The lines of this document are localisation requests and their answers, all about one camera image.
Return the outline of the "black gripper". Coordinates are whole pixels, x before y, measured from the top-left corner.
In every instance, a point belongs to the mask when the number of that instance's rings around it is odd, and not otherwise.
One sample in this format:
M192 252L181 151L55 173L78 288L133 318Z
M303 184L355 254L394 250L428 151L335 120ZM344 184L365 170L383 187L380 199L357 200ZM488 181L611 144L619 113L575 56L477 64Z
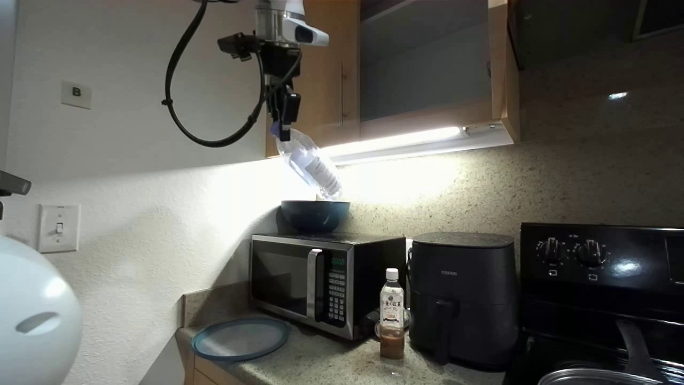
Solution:
M274 121L288 127L298 116L301 96L294 91L292 80L298 74L301 50L294 45L264 42L261 61L267 74L267 112Z

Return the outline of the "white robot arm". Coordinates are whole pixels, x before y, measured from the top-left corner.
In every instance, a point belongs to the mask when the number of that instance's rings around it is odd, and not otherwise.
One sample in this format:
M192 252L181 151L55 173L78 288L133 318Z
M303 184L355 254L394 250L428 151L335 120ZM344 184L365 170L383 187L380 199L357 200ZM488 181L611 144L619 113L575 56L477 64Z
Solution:
M329 35L306 19L303 0L256 0L256 30L218 40L218 50L234 60L258 60L263 98L279 127L292 123L298 116L301 96L292 80L298 74L301 50L327 45Z

